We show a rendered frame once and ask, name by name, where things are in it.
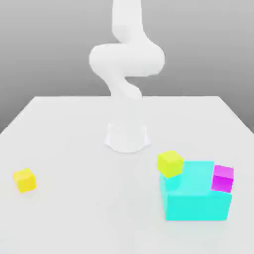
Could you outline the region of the small magenta cube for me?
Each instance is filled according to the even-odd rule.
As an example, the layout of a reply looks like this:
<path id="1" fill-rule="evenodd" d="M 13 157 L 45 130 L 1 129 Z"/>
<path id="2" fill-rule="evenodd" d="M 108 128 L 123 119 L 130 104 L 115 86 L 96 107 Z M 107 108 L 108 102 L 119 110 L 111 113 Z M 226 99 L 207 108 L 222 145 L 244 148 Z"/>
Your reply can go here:
<path id="1" fill-rule="evenodd" d="M 225 193 L 231 193 L 234 181 L 234 168 L 215 165 L 211 189 Z"/>

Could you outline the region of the small lime yellow cube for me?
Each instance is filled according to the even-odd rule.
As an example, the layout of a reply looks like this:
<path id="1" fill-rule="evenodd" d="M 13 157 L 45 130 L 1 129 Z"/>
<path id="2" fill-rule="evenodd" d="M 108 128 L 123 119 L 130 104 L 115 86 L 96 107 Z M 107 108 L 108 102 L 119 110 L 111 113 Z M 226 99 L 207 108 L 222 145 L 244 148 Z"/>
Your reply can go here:
<path id="1" fill-rule="evenodd" d="M 157 156 L 157 169 L 166 178 L 182 172 L 183 158 L 174 150 L 162 152 Z"/>

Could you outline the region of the large cyan box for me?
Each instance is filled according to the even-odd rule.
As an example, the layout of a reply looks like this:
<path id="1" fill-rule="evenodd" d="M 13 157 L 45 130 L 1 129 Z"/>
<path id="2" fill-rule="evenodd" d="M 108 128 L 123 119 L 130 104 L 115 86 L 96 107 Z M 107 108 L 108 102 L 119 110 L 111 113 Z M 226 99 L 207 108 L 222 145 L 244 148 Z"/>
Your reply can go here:
<path id="1" fill-rule="evenodd" d="M 184 161 L 182 172 L 159 176 L 166 221 L 225 221 L 232 195 L 211 189 L 214 161 Z"/>

